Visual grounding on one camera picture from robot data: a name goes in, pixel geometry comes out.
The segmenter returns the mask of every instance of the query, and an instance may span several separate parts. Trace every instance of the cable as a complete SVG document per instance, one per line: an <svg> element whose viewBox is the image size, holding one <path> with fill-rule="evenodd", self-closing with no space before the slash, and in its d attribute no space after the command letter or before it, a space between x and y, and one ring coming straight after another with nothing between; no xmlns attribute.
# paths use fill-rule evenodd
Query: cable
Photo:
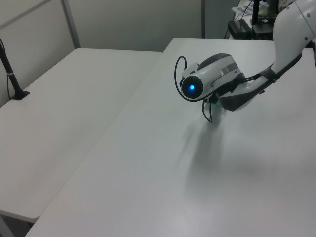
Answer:
<svg viewBox="0 0 316 237"><path fill-rule="evenodd" d="M211 119L209 119L209 118L206 116L205 111L204 111L205 102L206 102L206 100L203 100L203 104L202 104L202 112L203 112L203 115L204 115L204 117L207 119L207 121L213 123L212 113L211 113L211 103L210 103L210 105L209 105L209 115L210 115L210 118L211 118Z"/></svg>
<svg viewBox="0 0 316 237"><path fill-rule="evenodd" d="M243 19L243 16L245 15L245 12L247 11L248 7L249 7L252 3L253 3L253 1L251 1L251 2L249 3L249 5L246 7L246 9L245 9L245 11L243 12L243 15L242 15L242 17L241 17L241 20Z"/></svg>
<svg viewBox="0 0 316 237"><path fill-rule="evenodd" d="M245 12L247 11L247 9L249 8L249 6L250 6L252 3L253 3L253 0L249 3L249 5L246 7L246 9L245 9L243 12L241 12L236 18L238 18L238 17L242 14L242 17L241 17L241 19L242 19L243 16L245 15Z"/></svg>
<svg viewBox="0 0 316 237"><path fill-rule="evenodd" d="M6 75L6 85L7 85L7 91L8 91L8 96L9 96L9 100L11 99L10 97L10 92L9 92L9 75Z"/></svg>

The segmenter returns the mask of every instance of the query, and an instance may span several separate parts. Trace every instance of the desk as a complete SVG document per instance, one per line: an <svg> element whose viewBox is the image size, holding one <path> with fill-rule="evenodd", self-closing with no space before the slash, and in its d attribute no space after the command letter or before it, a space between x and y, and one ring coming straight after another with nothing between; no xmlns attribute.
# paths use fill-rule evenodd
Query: desk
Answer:
<svg viewBox="0 0 316 237"><path fill-rule="evenodd" d="M0 214L34 222L161 53L77 49L0 109Z"/></svg>
<svg viewBox="0 0 316 237"><path fill-rule="evenodd" d="M269 41L174 39L27 237L312 236L312 50L244 109L214 106L210 124L173 72L180 55L220 52L246 76L274 59Z"/></svg>

